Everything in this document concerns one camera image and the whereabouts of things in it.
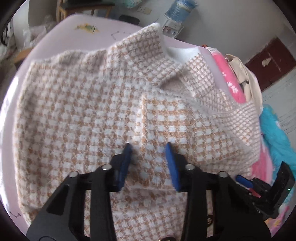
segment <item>brown and white checkered fabric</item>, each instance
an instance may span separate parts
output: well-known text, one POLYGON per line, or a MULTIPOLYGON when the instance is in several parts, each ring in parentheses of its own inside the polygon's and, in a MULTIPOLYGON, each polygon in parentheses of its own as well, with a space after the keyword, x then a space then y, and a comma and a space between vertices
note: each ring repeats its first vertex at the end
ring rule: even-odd
MULTIPOLYGON (((135 159, 123 191, 111 194, 118 240, 180 237, 186 194, 172 187, 167 142, 204 171, 250 174, 260 151, 254 104, 234 103, 216 89, 201 54, 179 64, 161 42, 152 24, 107 50, 32 63, 14 131, 19 205, 28 223, 69 172, 94 171, 126 142, 135 159), (193 98, 160 88, 176 77, 193 98)), ((88 201, 85 218, 89 233, 88 201)))

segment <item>yellow sticker on table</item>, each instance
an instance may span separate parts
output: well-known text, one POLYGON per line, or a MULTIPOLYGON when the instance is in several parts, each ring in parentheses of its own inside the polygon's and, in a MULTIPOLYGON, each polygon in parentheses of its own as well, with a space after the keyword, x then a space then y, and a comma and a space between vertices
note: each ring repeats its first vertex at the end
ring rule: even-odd
POLYGON ((77 25, 76 29, 83 29, 85 31, 88 31, 89 33, 95 33, 95 32, 99 32, 99 30, 96 28, 95 25, 90 25, 90 24, 81 24, 81 25, 77 25))

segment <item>checkered garment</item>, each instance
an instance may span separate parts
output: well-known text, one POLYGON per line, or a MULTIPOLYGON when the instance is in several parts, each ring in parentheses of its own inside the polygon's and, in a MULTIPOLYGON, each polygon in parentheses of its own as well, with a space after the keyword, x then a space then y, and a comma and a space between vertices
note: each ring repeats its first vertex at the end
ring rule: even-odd
MULTIPOLYGON (((237 104, 215 88, 201 54, 186 64, 170 59, 158 24, 107 50, 36 61, 15 115, 17 190, 26 221, 71 171, 93 172, 126 142, 133 162, 123 190, 110 195, 117 239, 179 239, 187 196, 172 186, 166 143, 206 172, 249 176, 259 157, 259 120, 252 102, 237 104), (161 88, 176 77, 191 98, 161 88)), ((88 193, 86 234, 89 220, 88 193)))

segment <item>chair seat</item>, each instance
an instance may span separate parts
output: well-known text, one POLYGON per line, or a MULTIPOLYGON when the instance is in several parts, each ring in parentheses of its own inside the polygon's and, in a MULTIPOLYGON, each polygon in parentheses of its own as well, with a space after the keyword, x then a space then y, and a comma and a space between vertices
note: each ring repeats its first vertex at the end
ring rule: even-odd
POLYGON ((64 10, 71 10, 80 7, 96 7, 96 6, 114 6, 111 1, 92 1, 92 2, 65 2, 61 4, 61 8, 64 10))

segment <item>electrical outlet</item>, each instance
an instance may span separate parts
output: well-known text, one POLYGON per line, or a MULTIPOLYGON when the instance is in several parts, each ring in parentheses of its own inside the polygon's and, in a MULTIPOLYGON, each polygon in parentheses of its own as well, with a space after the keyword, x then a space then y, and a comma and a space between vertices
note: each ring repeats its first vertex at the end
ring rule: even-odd
POLYGON ((144 12, 145 8, 144 7, 138 7, 138 12, 144 12))
POLYGON ((149 15, 151 13, 151 8, 146 7, 143 13, 149 15))

